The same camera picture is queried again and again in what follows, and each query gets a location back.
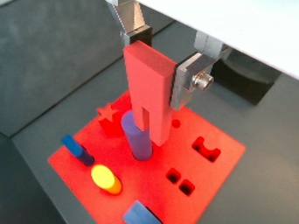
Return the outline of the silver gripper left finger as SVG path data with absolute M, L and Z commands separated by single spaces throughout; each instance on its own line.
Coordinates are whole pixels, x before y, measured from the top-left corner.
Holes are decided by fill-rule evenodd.
M 137 0 L 106 0 L 121 29 L 125 46 L 138 40 L 153 45 L 153 27 L 146 24 L 141 3 Z

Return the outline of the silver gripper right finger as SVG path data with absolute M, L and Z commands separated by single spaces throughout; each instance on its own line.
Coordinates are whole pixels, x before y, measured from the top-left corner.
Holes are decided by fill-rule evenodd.
M 202 31 L 197 31 L 191 54 L 175 67 L 171 107 L 181 110 L 191 101 L 195 89 L 206 91 L 213 82 L 214 64 L 231 51 L 231 47 Z

